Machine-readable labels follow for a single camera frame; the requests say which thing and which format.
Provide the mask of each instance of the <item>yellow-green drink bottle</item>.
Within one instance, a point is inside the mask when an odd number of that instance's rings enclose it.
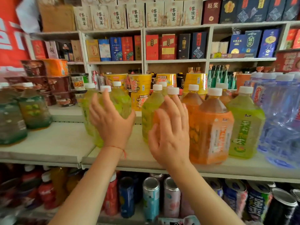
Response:
[[[95,93],[98,93],[95,89],[95,84],[94,83],[86,83],[84,87],[87,89],[87,92],[84,95],[84,98],[82,99],[82,113],[84,116],[84,126],[86,129],[86,132],[93,136],[94,135],[94,127],[92,126],[90,122],[90,117],[89,117],[89,106],[92,101],[92,97]]]
[[[103,93],[103,92],[105,91],[106,88],[107,88],[108,93],[109,93],[109,95],[110,95],[110,100],[111,100],[112,103],[114,104],[114,106],[115,106],[116,110],[119,112],[119,114],[121,114],[121,113],[122,113],[122,106],[121,106],[120,104],[117,104],[117,103],[115,102],[114,98],[112,97],[112,95],[111,95],[111,91],[112,91],[111,87],[110,87],[109,85],[100,86],[100,92]],[[104,107],[102,94],[99,94],[98,97],[99,97],[98,100],[99,100],[100,105],[101,105],[102,107]],[[101,148],[101,147],[103,147],[103,143],[104,143],[104,142],[103,142],[103,140],[101,139],[98,130],[94,127],[94,144],[95,144],[97,147]]]
[[[241,86],[238,96],[227,103],[234,117],[229,155],[250,159],[257,151],[258,141],[265,123],[264,111],[251,99],[253,87]]]
[[[167,87],[167,82],[159,82],[159,85],[163,87],[163,96],[168,95],[168,87]]]
[[[121,88],[121,81],[114,81],[111,96],[114,98],[118,107],[122,110],[120,115],[122,118],[128,118],[131,113],[131,98]]]
[[[142,134],[145,142],[148,142],[148,132],[153,127],[154,111],[164,102],[163,87],[160,84],[153,85],[153,93],[142,106]]]

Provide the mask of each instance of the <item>red bottle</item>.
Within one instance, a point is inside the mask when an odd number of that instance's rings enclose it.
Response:
[[[25,165],[25,173],[22,176],[22,182],[31,181],[33,179],[40,179],[42,172],[35,168],[35,165]]]
[[[38,188],[38,192],[41,196],[42,201],[44,202],[44,208],[46,210],[56,208],[58,205],[55,203],[56,194],[54,186],[50,178],[50,172],[45,172],[42,174],[43,183]]]
[[[114,173],[107,188],[104,199],[104,211],[107,215],[113,216],[118,213],[118,188],[117,175]]]

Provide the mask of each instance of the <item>hand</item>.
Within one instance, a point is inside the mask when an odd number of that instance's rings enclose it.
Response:
[[[156,110],[160,124],[155,124],[148,133],[149,149],[157,162],[169,172],[189,159],[188,110],[178,96],[165,96],[167,110]],[[160,140],[157,129],[160,128]]]
[[[104,147],[115,146],[124,150],[132,132],[135,111],[132,110],[128,118],[124,119],[115,109],[107,89],[102,93],[102,97],[104,107],[99,104],[97,94],[93,95],[89,107],[90,121],[99,131]]]

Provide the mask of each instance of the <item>left hand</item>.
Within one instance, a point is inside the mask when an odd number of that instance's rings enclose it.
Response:
[[[132,110],[128,118],[124,119],[115,109],[107,89],[102,93],[102,98],[104,107],[99,104],[98,95],[93,95],[89,107],[90,121],[99,131],[104,147],[115,146],[124,150],[132,132],[135,111]]]

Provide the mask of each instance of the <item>pink can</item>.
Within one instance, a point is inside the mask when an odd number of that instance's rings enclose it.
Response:
[[[164,183],[164,217],[179,217],[180,198],[181,193],[174,180],[171,177],[166,178]]]
[[[181,204],[180,204],[180,217],[185,218],[189,215],[194,215],[195,212],[190,206],[190,203],[188,200],[185,198],[183,193],[181,193]]]

